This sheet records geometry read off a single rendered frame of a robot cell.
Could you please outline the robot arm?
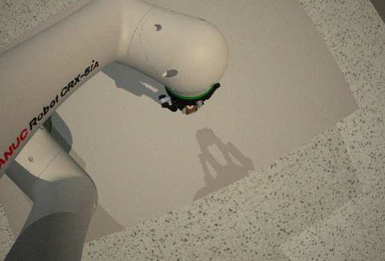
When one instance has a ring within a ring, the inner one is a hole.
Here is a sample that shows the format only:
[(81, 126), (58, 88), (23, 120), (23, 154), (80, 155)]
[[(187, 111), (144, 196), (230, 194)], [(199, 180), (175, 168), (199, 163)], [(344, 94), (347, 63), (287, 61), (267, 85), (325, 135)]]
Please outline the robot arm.
[(4, 261), (82, 259), (96, 185), (43, 125), (71, 94), (117, 62), (201, 107), (228, 61), (215, 25), (142, 0), (92, 0), (2, 52), (0, 178), (34, 202)]

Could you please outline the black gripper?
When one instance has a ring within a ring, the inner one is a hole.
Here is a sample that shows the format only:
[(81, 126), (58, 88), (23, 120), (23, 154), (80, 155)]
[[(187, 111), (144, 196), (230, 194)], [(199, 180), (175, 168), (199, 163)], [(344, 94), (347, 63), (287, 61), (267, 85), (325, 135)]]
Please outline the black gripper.
[[(217, 82), (216, 85), (214, 86), (214, 89), (213, 89), (213, 92), (212, 94), (207, 98), (210, 99), (210, 97), (213, 95), (213, 93), (215, 92), (215, 90), (217, 88), (220, 87), (220, 83)], [(179, 108), (180, 110), (182, 110), (182, 113), (183, 114), (186, 114), (186, 108), (185, 108), (185, 105), (182, 105), (182, 104), (179, 104), (177, 102), (174, 102), (174, 100), (172, 100), (168, 94), (166, 95), (160, 95), (159, 96), (159, 100), (160, 100), (160, 103), (162, 105), (162, 108), (168, 108), (169, 110), (173, 111), (173, 112), (176, 112), (177, 109)]]

